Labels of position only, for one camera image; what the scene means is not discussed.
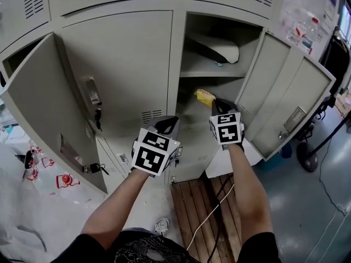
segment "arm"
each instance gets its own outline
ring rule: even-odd
[[[137,196],[149,174],[135,169],[88,218],[82,234],[96,239],[109,249],[122,231]]]
[[[272,232],[270,208],[266,192],[253,172],[242,149],[228,147],[234,172],[235,196],[241,219],[242,242],[262,232]]]

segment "concrete floor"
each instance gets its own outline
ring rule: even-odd
[[[339,113],[328,109],[326,117],[319,122],[309,143],[316,147],[341,121]],[[317,243],[326,225],[332,219],[335,208],[319,183],[319,168],[306,172],[296,158],[298,141],[293,141],[293,157],[277,167],[263,171],[255,166],[255,172],[263,183],[271,205],[274,232],[278,242],[281,261],[305,262],[307,255]],[[327,150],[327,144],[318,152],[319,162]],[[344,126],[334,136],[328,155],[322,164],[322,180],[336,204],[345,208],[351,205],[351,135]],[[337,213],[318,247],[308,262],[318,262],[343,220]],[[343,262],[351,251],[351,216],[347,217],[332,246],[322,262]]]

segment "wooden pallet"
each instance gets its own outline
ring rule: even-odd
[[[172,185],[172,198],[177,213],[179,228],[184,246],[187,247],[197,227],[216,207],[215,197],[228,175],[213,179],[198,179]],[[230,190],[233,178],[226,183],[218,196],[221,200]],[[218,224],[223,217],[217,248],[211,263],[237,262],[241,249],[241,226],[237,212],[234,190],[227,196],[219,209],[198,230],[189,254],[196,260],[206,263],[216,241]]]

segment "shoe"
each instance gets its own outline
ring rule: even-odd
[[[165,236],[169,228],[169,219],[166,217],[161,218],[155,225],[155,233]]]

